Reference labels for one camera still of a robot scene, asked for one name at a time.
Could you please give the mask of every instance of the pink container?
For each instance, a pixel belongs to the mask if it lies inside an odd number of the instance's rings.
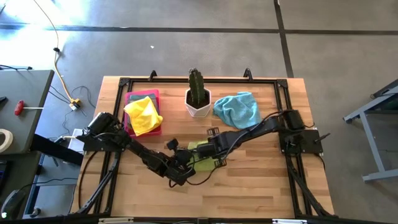
[[[129,98],[131,95],[146,95],[146,94],[155,94],[156,97],[156,103],[157,103],[157,107],[159,109],[159,115],[160,115],[160,100],[159,100],[159,90],[143,90],[143,91],[134,91],[134,92],[129,92],[126,93],[126,95],[124,95],[124,104],[127,105]],[[127,131],[130,135],[130,137],[132,138],[137,138],[136,133],[134,132],[134,130],[132,128],[129,128],[129,125],[127,123],[127,120],[129,119],[129,115],[124,112],[124,130]],[[156,136],[156,135],[160,135],[162,134],[162,125],[159,125],[159,127],[153,129],[152,131],[145,133],[145,134],[141,134],[138,137],[141,136]]]

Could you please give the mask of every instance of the gray floor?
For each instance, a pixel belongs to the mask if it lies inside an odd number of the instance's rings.
[[[18,0],[9,1],[0,23],[48,24],[35,5],[13,2]],[[272,0],[53,2],[39,1],[56,24],[64,25],[277,29]],[[280,5],[287,29],[398,30],[395,0],[280,0]],[[53,32],[30,28],[0,34],[2,64],[52,68]],[[60,38],[61,74],[70,89],[86,85],[93,102],[104,75],[148,75],[153,69],[159,75],[186,75],[197,67],[206,76],[238,77],[250,67],[255,77],[287,76],[279,34],[63,31]],[[336,214],[398,223],[398,179],[363,183],[361,176],[375,172],[376,164],[360,121],[342,120],[398,77],[398,35],[287,35],[287,43],[294,75],[305,79],[315,123],[322,133],[331,132],[323,146]],[[57,78],[52,85],[61,90]],[[87,101],[85,90],[74,94]],[[90,122],[94,109],[83,109],[86,117],[68,115],[70,131]],[[68,111],[49,95],[37,132],[64,133]]]

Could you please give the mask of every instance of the blue cloth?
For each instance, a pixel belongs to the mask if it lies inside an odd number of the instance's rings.
[[[250,92],[239,92],[236,96],[226,96],[214,103],[213,114],[229,126],[243,129],[261,121],[256,100]]]

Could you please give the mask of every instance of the red tool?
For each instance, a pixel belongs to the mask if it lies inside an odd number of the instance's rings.
[[[19,116],[19,115],[22,113],[22,110],[24,110],[24,109],[42,110],[43,108],[26,108],[26,107],[24,107],[24,101],[23,101],[23,100],[20,100],[20,101],[17,103],[17,106],[16,106],[15,109],[14,109],[14,114],[15,114],[16,116]]]

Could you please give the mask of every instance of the wooden tabletop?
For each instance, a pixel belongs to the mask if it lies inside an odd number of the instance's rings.
[[[120,77],[104,77],[96,113],[113,112]],[[299,110],[307,126],[313,124],[310,105],[301,78],[287,79],[293,109]],[[239,91],[253,93],[262,116],[276,111],[274,88],[267,84],[206,83],[211,100],[236,95]],[[149,149],[172,155],[166,142],[177,138],[180,146],[207,138],[206,130],[219,127],[233,130],[209,112],[206,118],[192,118],[184,105],[187,83],[135,83],[133,91],[158,89],[160,115],[164,117],[162,135],[138,140]],[[119,119],[123,114],[122,100]],[[82,183],[81,203],[84,204],[98,185],[104,153],[99,152],[88,165]],[[216,170],[210,180],[199,186],[169,188],[167,178],[148,170],[132,152],[121,156],[113,217],[216,217],[216,218],[293,218],[292,198],[284,156],[279,151],[278,135],[267,134],[245,142],[227,158],[227,166]],[[330,213],[333,213],[328,184],[321,160],[304,154],[303,164],[308,188]],[[209,172],[197,172],[191,182],[200,182]],[[108,189],[105,190],[105,204]],[[304,211],[301,191],[300,208]],[[77,190],[71,212],[78,210]]]

